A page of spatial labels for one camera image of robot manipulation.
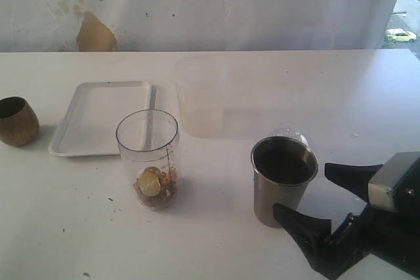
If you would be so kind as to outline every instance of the clear plastic cup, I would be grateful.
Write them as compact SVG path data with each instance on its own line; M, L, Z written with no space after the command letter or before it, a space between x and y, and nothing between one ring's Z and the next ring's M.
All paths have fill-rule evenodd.
M165 111L137 111L121 121L115 135L139 201L152 210L171 205L178 193L177 120Z
M174 68L182 128L200 138L222 127L226 71L212 54L189 53Z

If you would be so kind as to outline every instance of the wooden cup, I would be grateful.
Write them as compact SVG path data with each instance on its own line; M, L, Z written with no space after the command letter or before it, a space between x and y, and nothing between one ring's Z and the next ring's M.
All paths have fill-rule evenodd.
M12 96L0 100L0 141L11 146L23 146L31 142L38 132L38 118L24 98Z

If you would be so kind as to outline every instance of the stainless steel cup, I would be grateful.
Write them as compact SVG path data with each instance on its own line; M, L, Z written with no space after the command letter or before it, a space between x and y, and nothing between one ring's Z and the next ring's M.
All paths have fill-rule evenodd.
M278 158L278 161L284 163L293 160L295 164L287 165L286 168L280 165L278 172L271 171L269 174L265 165L267 155L270 155L271 160ZM255 144L251 151L251 162L254 168L255 215L263 224L279 228L280 224L273 217L273 205L279 203L291 209L297 208L308 183L318 172L316 156L298 140L273 136ZM294 169L294 165L299 166L299 169Z

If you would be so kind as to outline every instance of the yellow car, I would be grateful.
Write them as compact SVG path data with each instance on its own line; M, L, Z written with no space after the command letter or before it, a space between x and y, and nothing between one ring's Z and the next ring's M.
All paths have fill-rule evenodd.
M386 35L389 36L393 41L397 42L414 42L417 39L417 35L410 31L404 31L403 29L388 29Z

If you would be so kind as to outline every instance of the white wall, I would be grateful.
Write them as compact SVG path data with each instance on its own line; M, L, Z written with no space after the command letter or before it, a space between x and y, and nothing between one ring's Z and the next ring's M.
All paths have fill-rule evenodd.
M75 5L112 30L114 50L376 48L394 2L0 0L0 51L77 50Z

